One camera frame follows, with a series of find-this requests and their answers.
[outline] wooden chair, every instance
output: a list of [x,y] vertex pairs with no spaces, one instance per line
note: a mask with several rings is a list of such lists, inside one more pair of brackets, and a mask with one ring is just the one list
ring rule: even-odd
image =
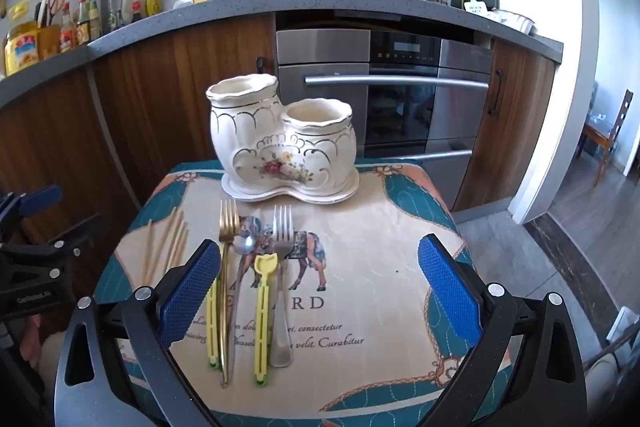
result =
[[587,121],[582,127],[582,135],[580,136],[580,140],[578,141],[578,150],[575,153],[575,157],[580,157],[587,138],[591,138],[594,142],[596,142],[600,147],[604,149],[604,151],[602,152],[602,158],[600,159],[600,164],[598,165],[598,170],[596,171],[596,177],[593,181],[594,187],[600,181],[600,178],[604,174],[604,170],[609,164],[609,158],[613,150],[613,145],[618,139],[620,128],[625,121],[626,113],[629,110],[629,105],[631,105],[631,99],[633,97],[634,94],[627,89],[625,98],[622,100],[622,105],[620,106],[620,112],[618,113],[618,117],[616,118],[616,123],[613,124],[613,127],[611,129],[607,130],[602,127],[598,128],[598,126],[596,126],[596,124],[594,124],[593,121],[591,121],[589,118],[587,118]]

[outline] ceramic vase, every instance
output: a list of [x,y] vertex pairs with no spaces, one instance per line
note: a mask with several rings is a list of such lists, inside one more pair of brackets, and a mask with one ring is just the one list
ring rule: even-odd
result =
[[277,86],[275,76],[249,74],[207,90],[223,188],[248,201],[284,193],[331,203],[336,194],[353,194],[358,174],[351,107],[325,98],[283,107]]

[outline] yellow jar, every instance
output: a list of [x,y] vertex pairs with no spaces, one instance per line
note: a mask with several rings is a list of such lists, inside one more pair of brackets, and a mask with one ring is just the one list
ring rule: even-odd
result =
[[151,17],[152,15],[156,15],[162,11],[162,5],[160,4],[160,0],[146,0],[146,15]]
[[18,24],[6,36],[4,65],[6,74],[14,74],[38,61],[38,25],[36,21]]

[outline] gray countertop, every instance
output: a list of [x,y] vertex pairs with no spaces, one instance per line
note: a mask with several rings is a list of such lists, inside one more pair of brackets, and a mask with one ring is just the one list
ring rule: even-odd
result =
[[241,15],[289,10],[356,10],[463,26],[522,46],[554,62],[562,61],[562,42],[527,36],[471,13],[423,0],[211,0],[170,10],[105,35],[95,42],[44,60],[0,81],[0,107],[33,87],[134,42],[186,26]]

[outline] oven handle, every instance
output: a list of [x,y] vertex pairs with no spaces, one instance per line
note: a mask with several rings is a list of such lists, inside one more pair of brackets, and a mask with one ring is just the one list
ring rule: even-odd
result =
[[328,74],[323,76],[306,76],[305,84],[307,86],[366,84],[367,86],[436,86],[489,89],[487,82],[460,80],[458,78],[437,78],[435,76],[412,76],[408,74]]
[[465,156],[471,156],[473,151],[471,149],[463,149],[460,151],[445,151],[445,152],[430,152],[423,154],[409,154],[405,156],[389,156],[382,158],[383,160],[419,160],[419,161],[432,161],[432,160],[444,160],[446,158],[463,158]]

